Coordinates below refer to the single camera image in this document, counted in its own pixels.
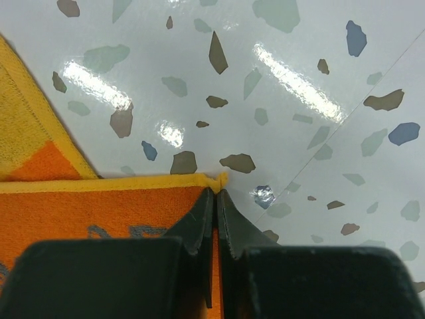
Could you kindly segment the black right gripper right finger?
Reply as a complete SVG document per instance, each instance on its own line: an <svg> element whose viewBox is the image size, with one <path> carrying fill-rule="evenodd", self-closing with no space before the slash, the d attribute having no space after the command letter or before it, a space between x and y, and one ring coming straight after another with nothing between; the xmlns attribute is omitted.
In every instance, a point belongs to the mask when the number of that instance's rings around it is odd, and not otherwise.
<svg viewBox="0 0 425 319"><path fill-rule="evenodd" d="M382 247L282 246L216 197L224 318L423 318L404 263Z"/></svg>

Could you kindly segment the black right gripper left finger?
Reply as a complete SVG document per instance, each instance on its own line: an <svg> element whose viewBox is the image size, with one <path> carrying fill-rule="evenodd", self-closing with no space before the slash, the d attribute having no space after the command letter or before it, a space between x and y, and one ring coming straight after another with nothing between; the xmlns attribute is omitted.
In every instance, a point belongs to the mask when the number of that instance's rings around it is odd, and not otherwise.
<svg viewBox="0 0 425 319"><path fill-rule="evenodd" d="M2 318L205 318L212 306L213 193L160 237L40 241L1 293Z"/></svg>

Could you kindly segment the orange patterned towel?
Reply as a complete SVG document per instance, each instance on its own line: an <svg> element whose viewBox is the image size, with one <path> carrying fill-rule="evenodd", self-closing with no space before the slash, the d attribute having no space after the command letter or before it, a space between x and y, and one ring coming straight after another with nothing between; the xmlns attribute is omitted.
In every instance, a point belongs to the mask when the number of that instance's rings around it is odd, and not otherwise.
<svg viewBox="0 0 425 319"><path fill-rule="evenodd" d="M18 258L40 241L160 237L226 173L98 177L26 66L1 41L1 293ZM222 318L218 233L212 223L212 306Z"/></svg>

